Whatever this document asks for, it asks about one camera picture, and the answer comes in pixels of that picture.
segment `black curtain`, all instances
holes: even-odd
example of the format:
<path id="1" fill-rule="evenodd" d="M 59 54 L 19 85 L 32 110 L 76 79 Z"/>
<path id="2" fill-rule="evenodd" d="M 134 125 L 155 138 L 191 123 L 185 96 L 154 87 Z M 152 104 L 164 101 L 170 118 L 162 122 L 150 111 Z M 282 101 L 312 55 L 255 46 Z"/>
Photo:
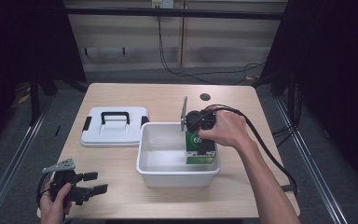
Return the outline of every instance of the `black curtain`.
<path id="1" fill-rule="evenodd" d="M 0 129 L 16 85 L 29 81 L 33 71 L 43 88 L 57 77 L 86 81 L 68 16 L 21 9 L 44 6 L 63 2 L 0 0 Z"/>
<path id="2" fill-rule="evenodd" d="M 306 10 L 291 6 L 294 7 L 287 8 L 290 13 Z M 287 75 L 294 75 L 310 109 L 358 172 L 358 0 L 327 0 L 314 6 L 311 8 L 320 8 L 322 13 L 320 16 L 315 13 L 309 23 L 297 23 L 296 28 L 290 28 L 282 22 L 266 72 L 282 67 L 289 71 L 275 77 L 272 83 L 275 93 L 287 86 Z M 292 38 L 294 43 L 305 44 L 282 52 L 290 48 L 287 39 Z M 282 65 L 279 61 L 290 64 Z"/>

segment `green box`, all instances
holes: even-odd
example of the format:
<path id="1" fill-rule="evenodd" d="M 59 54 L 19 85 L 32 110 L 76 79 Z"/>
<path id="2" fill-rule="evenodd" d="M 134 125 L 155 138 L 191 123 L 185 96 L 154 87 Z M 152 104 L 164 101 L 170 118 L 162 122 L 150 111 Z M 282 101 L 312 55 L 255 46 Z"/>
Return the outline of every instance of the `green box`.
<path id="1" fill-rule="evenodd" d="M 214 160 L 215 148 L 207 151 L 205 155 L 198 155 L 202 139 L 197 133 L 186 132 L 186 164 L 209 164 Z"/>

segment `green label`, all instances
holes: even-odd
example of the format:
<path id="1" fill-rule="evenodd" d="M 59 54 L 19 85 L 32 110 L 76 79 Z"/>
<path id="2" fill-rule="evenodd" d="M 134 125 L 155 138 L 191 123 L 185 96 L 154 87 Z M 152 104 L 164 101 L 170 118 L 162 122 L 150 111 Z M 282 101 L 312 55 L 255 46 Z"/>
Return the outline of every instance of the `green label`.
<path id="1" fill-rule="evenodd" d="M 198 151 L 201 148 L 202 139 L 197 133 L 186 132 L 186 151 Z"/>
<path id="2" fill-rule="evenodd" d="M 214 157 L 187 157 L 186 164 L 210 164 Z"/>

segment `black cable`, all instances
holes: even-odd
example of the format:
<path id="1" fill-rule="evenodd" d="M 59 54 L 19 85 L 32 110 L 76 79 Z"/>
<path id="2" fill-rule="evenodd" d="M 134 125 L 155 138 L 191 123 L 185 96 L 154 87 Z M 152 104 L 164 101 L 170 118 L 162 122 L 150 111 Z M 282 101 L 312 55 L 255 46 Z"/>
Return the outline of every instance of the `black cable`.
<path id="1" fill-rule="evenodd" d="M 212 109 L 212 110 L 207 110 L 211 106 L 214 106 L 214 105 L 208 105 L 205 108 L 205 111 L 207 111 L 207 112 L 205 114 L 203 114 L 203 116 L 197 122 L 195 122 L 193 125 L 200 123 L 204 117 L 208 117 L 210 114 L 215 113 L 218 110 L 227 110 L 227 111 L 230 111 L 230 112 L 233 112 L 233 113 L 243 116 L 246 119 L 246 124 L 249 126 L 249 128 L 252 130 L 252 132 L 255 134 L 257 141 L 259 142 L 260 146 L 264 149 L 264 151 L 266 152 L 268 157 L 289 178 L 289 181 L 293 186 L 293 193 L 295 194 L 295 196 L 297 196 L 297 183 L 296 183 L 295 179 L 271 154 L 271 152 L 267 148 L 266 144 L 264 143 L 263 139 L 261 138 L 260 134 L 258 133 L 257 129 L 253 125 L 253 123 L 243 113 L 241 113 L 240 110 L 234 109 L 234 108 L 226 106 L 226 105 L 217 105 L 217 106 L 222 106 L 222 107 L 218 107 L 218 108 Z"/>
<path id="2" fill-rule="evenodd" d="M 42 189 L 43 182 L 45 182 L 46 176 L 48 174 L 49 173 L 45 173 L 45 174 L 42 175 L 42 177 L 39 180 L 39 184 L 37 185 L 37 190 L 35 192 L 35 194 L 36 194 L 36 202 L 37 202 L 37 206 L 39 208 L 40 208 L 40 199 L 42 198 L 42 194 L 48 190 L 48 189 L 46 189 L 43 192 L 40 192 L 40 190 Z"/>
<path id="3" fill-rule="evenodd" d="M 290 130 L 290 129 L 287 129 L 287 130 L 284 131 L 284 132 L 276 133 L 276 134 L 273 134 L 272 136 L 273 136 L 274 138 L 279 138 L 279 137 L 282 137 L 282 136 L 284 136 L 284 135 L 287 135 L 287 134 L 290 133 L 290 132 L 291 132 L 291 130 Z"/>
<path id="4" fill-rule="evenodd" d="M 292 135 L 291 133 L 287 134 L 287 136 L 284 137 L 283 140 L 280 143 L 277 144 L 277 147 L 280 147 L 281 144 L 283 144 L 291 135 Z"/>
<path id="5" fill-rule="evenodd" d="M 210 81 L 207 81 L 205 79 L 199 78 L 197 76 L 201 76 L 201 75 L 210 75 L 210 74 L 235 74 L 235 73 L 244 73 L 244 77 L 232 84 L 228 84 L 228 85 L 238 85 L 241 82 L 243 82 L 246 79 L 246 71 L 252 70 L 257 68 L 260 65 L 264 65 L 265 63 L 248 63 L 246 64 L 243 69 L 241 70 L 236 70 L 236 71 L 217 71 L 217 72 L 203 72 L 203 73 L 194 73 L 194 74 L 187 74 L 187 73 L 181 73 L 181 72 L 174 72 L 168 65 L 167 62 L 165 61 L 165 56 L 164 56 L 164 48 L 162 45 L 162 36 L 161 36 L 161 18 L 158 17 L 158 45 L 159 45 L 159 57 L 160 57 L 160 61 L 162 66 L 171 74 L 176 75 L 178 77 L 193 77 L 196 80 L 208 83 L 208 84 L 212 84 L 212 85 L 219 85 L 219 83 L 213 83 Z"/>
<path id="6" fill-rule="evenodd" d="M 250 86 L 253 88 L 257 88 L 263 84 L 269 83 L 272 81 L 273 78 L 279 76 L 280 74 L 282 74 L 283 72 L 285 72 L 285 70 L 278 70 L 278 71 L 274 71 L 271 74 L 268 74 L 267 76 L 263 76 L 260 79 L 258 79 L 256 82 L 252 83 Z"/>
<path id="7" fill-rule="evenodd" d="M 278 133 L 283 133 L 283 132 L 288 132 L 290 130 L 290 128 L 293 126 L 289 126 L 289 127 L 283 127 L 280 130 L 273 132 L 272 135 L 278 134 Z"/>

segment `black handle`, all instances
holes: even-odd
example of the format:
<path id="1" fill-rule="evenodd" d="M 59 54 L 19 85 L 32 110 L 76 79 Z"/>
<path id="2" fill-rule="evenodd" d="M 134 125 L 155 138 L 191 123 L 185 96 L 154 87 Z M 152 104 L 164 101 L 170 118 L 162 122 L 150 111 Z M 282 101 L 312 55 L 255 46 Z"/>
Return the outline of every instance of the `black handle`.
<path id="1" fill-rule="evenodd" d="M 88 117 L 86 118 L 86 122 L 84 122 L 84 126 L 83 126 L 82 132 L 89 130 L 89 127 L 90 127 L 90 124 L 91 124 L 91 119 L 92 119 L 91 116 L 88 116 Z"/>
<path id="2" fill-rule="evenodd" d="M 127 124 L 130 124 L 130 114 L 129 112 L 102 112 L 101 119 L 103 120 L 103 124 L 105 124 L 104 117 L 105 116 L 126 116 Z"/>

